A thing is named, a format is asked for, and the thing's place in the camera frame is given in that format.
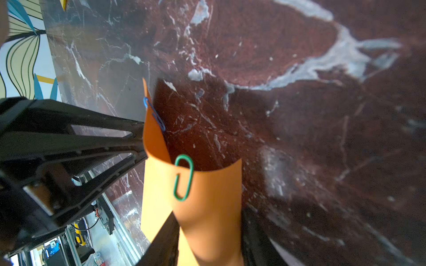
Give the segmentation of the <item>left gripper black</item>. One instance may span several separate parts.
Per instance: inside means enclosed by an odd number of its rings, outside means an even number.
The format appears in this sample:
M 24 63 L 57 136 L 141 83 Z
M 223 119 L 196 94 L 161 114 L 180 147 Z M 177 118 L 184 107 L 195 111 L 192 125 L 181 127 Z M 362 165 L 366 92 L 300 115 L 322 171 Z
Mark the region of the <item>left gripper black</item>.
M 90 181 L 74 176 L 125 155 Z M 117 179 L 145 161 L 143 149 L 96 149 L 44 157 L 1 157 L 1 256 L 61 234 Z

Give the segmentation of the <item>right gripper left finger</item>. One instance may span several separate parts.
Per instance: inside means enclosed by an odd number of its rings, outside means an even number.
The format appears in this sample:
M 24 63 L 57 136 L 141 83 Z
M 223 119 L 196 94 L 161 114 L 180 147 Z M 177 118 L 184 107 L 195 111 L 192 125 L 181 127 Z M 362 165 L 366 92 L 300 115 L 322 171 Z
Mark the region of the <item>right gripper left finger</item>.
M 177 266 L 179 237 L 179 223 L 171 212 L 136 266 Z

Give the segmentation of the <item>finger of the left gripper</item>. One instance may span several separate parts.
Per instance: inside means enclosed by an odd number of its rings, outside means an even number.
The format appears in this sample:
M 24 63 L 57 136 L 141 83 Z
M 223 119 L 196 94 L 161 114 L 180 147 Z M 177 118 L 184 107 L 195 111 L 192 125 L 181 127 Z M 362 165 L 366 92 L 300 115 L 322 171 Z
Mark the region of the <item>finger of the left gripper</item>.
M 125 137 L 77 135 L 73 126 L 127 131 Z M 55 100 L 1 99 L 1 156 L 140 153 L 144 124 Z

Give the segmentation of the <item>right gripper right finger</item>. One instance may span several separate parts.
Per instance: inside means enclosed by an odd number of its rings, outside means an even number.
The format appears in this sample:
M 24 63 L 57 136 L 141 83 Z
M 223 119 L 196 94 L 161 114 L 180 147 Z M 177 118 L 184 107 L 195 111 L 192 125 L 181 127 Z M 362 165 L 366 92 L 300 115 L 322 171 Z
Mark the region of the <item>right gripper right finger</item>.
M 250 208 L 242 210 L 241 251 L 245 266 L 287 266 Z

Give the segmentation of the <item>orange paper sheet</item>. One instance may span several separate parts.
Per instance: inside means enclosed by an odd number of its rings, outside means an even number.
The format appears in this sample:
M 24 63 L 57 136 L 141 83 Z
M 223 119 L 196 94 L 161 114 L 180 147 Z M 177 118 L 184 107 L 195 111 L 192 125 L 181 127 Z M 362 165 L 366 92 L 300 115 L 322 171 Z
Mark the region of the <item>orange paper sheet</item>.
M 180 266 L 241 266 L 242 162 L 208 172 L 194 172 L 189 197 L 175 199 L 174 181 L 188 168 L 174 166 L 163 132 L 146 111 L 143 142 L 145 162 L 141 228 L 153 241 L 171 212 L 179 227 Z

